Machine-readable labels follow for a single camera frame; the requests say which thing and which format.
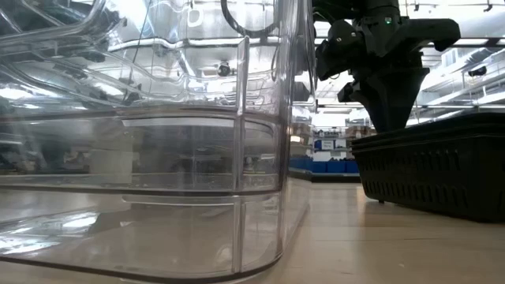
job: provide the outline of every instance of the black crate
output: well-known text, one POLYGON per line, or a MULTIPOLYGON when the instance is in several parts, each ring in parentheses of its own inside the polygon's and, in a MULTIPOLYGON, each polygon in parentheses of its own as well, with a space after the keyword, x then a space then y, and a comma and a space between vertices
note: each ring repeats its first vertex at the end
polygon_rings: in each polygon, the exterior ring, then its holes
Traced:
POLYGON ((505 220, 505 114, 470 114, 355 140, 366 196, 505 220))

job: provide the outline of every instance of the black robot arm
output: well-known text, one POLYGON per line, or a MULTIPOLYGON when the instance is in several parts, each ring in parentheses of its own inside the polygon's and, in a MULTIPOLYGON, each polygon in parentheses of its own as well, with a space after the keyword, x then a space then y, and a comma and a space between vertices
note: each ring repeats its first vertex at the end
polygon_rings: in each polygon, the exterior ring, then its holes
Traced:
POLYGON ((422 66, 421 48, 434 43, 438 51, 447 49, 461 38, 458 24, 401 17, 398 0, 312 4, 315 21, 331 24, 316 50, 317 76, 326 80, 349 70, 354 81, 340 91, 339 101, 362 103, 378 132, 404 128, 429 73, 422 66))

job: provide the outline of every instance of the white wall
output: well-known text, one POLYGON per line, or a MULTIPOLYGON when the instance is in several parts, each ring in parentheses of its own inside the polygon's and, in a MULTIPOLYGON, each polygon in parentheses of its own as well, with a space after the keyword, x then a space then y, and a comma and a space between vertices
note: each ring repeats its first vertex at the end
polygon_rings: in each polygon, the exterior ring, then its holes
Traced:
POLYGON ((312 124, 317 127, 346 126, 348 114, 316 114, 312 124))

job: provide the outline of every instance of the clear plastic bin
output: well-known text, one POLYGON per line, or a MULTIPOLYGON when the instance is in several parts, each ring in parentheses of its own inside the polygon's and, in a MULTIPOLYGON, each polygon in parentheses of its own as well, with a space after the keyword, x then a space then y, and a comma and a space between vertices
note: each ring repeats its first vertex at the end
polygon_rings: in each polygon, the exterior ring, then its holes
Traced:
POLYGON ((311 13, 0 0, 0 260, 142 281, 272 265, 308 205, 287 165, 311 13))

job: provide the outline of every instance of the light wood floor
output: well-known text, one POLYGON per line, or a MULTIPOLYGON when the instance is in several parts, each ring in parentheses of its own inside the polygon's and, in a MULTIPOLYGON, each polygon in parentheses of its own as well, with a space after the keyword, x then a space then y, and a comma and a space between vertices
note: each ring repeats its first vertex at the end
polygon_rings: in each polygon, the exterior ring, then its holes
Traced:
MULTIPOLYGON (((246 283, 505 283, 505 225, 368 200, 360 185, 313 184, 281 261, 246 283)), ((0 263, 0 283, 130 283, 0 263)))

